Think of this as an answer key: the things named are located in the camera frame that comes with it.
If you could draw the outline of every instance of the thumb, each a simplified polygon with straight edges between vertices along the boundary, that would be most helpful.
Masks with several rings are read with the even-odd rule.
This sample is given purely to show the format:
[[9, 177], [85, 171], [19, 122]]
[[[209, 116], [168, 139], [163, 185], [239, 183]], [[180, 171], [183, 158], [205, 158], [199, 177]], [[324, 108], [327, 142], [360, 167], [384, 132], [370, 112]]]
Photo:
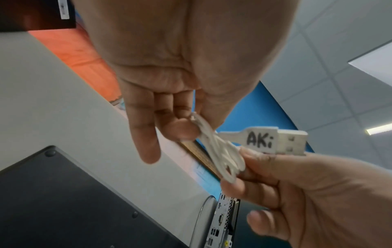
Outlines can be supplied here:
[[239, 101], [240, 99], [230, 98], [229, 96], [213, 96], [205, 93], [201, 103], [200, 115], [215, 130], [223, 124]]
[[305, 156], [263, 154], [245, 147], [241, 147], [240, 153], [246, 166], [256, 174], [286, 181], [305, 190], [328, 184], [326, 181], [334, 173], [326, 163], [327, 156], [311, 153]]

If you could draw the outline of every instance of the hand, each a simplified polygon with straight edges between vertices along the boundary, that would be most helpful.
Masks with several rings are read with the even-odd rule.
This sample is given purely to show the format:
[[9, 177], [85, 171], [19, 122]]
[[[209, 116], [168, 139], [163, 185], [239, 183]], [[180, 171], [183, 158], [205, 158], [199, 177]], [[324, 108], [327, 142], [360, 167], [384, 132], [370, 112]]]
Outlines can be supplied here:
[[270, 210], [247, 221], [259, 235], [289, 241], [293, 248], [390, 247], [392, 174], [365, 162], [317, 154], [265, 155], [241, 148], [247, 169], [229, 197]]
[[284, 45], [299, 0], [74, 0], [114, 69], [131, 135], [146, 163], [160, 157], [155, 126], [194, 140], [195, 110], [216, 129]]

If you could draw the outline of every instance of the white usb cable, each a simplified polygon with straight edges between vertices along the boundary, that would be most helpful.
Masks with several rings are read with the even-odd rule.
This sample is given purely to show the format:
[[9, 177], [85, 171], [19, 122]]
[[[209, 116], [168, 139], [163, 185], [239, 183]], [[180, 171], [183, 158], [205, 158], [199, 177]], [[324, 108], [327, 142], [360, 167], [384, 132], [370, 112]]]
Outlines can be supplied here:
[[192, 121], [200, 128], [199, 139], [223, 178], [234, 183], [245, 170], [245, 161], [232, 142], [261, 153], [303, 155], [307, 132], [280, 130], [277, 127], [249, 127], [240, 132], [215, 132], [200, 115], [192, 113]]

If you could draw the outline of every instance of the fluorescent light panel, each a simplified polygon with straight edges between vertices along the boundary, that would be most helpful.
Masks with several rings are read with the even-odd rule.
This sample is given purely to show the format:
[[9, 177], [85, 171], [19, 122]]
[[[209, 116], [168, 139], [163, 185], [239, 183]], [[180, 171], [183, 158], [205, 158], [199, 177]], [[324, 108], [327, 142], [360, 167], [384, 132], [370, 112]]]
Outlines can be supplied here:
[[392, 123], [366, 130], [369, 135], [392, 131]]

